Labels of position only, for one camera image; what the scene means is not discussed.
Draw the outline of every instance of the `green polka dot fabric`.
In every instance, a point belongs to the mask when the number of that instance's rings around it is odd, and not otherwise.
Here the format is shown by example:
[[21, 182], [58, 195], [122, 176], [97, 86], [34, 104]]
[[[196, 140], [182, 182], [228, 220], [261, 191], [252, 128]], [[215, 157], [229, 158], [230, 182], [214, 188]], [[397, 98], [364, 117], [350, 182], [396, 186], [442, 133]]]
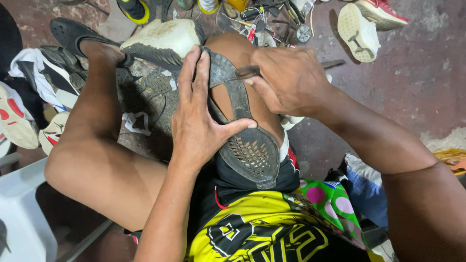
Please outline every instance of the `green polka dot fabric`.
[[337, 229], [337, 233], [356, 246], [368, 250], [348, 194], [340, 182], [301, 178], [301, 191], [311, 204]]

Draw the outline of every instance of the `red sneaker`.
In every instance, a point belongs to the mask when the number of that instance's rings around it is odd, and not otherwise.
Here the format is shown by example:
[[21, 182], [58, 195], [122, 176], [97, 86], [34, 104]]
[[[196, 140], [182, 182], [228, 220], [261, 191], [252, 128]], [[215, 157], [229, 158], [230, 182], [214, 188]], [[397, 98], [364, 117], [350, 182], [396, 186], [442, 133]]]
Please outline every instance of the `red sneaker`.
[[364, 18], [376, 23], [377, 30], [391, 30], [408, 24], [408, 19], [397, 15], [387, 0], [357, 0], [355, 4]]

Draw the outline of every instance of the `right hand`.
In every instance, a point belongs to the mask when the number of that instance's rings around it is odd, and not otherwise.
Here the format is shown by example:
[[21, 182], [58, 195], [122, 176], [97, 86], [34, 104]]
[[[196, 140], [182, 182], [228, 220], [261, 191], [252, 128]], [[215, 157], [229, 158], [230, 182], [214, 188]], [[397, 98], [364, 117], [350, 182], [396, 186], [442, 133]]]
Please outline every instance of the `right hand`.
[[246, 79], [269, 110], [295, 117], [315, 117], [331, 100], [335, 89], [314, 51], [298, 48], [259, 48], [251, 58], [260, 76]]

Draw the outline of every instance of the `left hand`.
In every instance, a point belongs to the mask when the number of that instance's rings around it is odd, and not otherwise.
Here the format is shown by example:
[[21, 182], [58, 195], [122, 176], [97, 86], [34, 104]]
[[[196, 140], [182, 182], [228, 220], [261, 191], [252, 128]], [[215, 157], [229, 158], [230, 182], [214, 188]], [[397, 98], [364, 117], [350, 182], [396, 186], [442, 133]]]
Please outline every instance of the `left hand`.
[[246, 128], [257, 127], [257, 123], [249, 118], [226, 125], [212, 119], [207, 109], [210, 56], [204, 51], [199, 60], [200, 52], [199, 46], [194, 45], [185, 56], [177, 80], [179, 106], [171, 116], [171, 164], [179, 164], [184, 170], [196, 174], [231, 136]]

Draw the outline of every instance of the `leg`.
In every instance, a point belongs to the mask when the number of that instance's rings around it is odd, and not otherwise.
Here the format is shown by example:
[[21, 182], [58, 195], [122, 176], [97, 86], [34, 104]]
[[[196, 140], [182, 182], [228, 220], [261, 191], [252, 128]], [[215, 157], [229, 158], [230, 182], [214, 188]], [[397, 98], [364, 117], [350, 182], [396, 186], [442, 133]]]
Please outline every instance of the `leg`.
[[[254, 45], [244, 37], [239, 34], [228, 33], [209, 38], [206, 42], [206, 46], [213, 52], [222, 54], [230, 60], [236, 68], [249, 65], [250, 55], [255, 50]], [[232, 119], [233, 111], [226, 87], [224, 85], [219, 85], [212, 88], [210, 92], [212, 99], [225, 117]], [[246, 92], [251, 115], [260, 127], [272, 135], [280, 148], [285, 133], [280, 125], [278, 115], [270, 112], [264, 100], [256, 93], [252, 86], [246, 85]]]
[[143, 228], [166, 166], [117, 143], [122, 109], [116, 90], [119, 49], [94, 41], [80, 45], [89, 76], [60, 142], [47, 161], [47, 182], [61, 193], [132, 231]]

